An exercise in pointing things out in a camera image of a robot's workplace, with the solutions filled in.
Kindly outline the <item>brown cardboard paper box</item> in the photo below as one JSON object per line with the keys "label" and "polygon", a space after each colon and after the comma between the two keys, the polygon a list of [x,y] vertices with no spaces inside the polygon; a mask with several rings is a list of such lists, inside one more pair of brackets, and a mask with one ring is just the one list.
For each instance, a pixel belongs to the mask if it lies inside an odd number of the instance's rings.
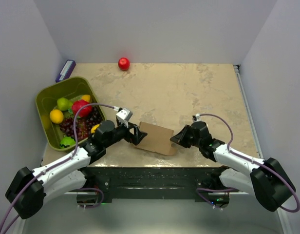
{"label": "brown cardboard paper box", "polygon": [[140,122],[139,130],[146,132],[147,136],[141,140],[136,148],[164,156],[173,156],[176,153],[176,148],[172,146],[172,142],[170,141],[170,138],[174,136],[172,129]]}

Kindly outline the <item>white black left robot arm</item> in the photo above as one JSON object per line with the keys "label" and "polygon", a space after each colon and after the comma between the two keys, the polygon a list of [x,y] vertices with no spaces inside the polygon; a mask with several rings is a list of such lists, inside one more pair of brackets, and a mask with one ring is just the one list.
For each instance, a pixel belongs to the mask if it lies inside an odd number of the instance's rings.
{"label": "white black left robot arm", "polygon": [[59,190],[54,187],[55,183],[102,158],[113,144],[125,140],[137,146],[146,136],[147,133],[140,131],[135,124],[115,126],[112,121],[105,120],[71,153],[33,170],[27,167],[18,170],[5,197],[22,219],[28,219],[52,196],[57,196]]}

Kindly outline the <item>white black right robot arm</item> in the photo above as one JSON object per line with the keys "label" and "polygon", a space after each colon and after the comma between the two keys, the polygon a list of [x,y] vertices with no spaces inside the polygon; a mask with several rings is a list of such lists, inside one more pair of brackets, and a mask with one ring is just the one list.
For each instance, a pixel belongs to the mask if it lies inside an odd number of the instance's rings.
{"label": "white black right robot arm", "polygon": [[211,179],[212,188],[218,192],[227,188],[251,194],[271,212],[296,197],[295,186],[277,160],[258,159],[228,149],[226,143],[212,137],[205,122],[186,125],[170,140],[184,148],[197,147],[203,157],[224,165]]}

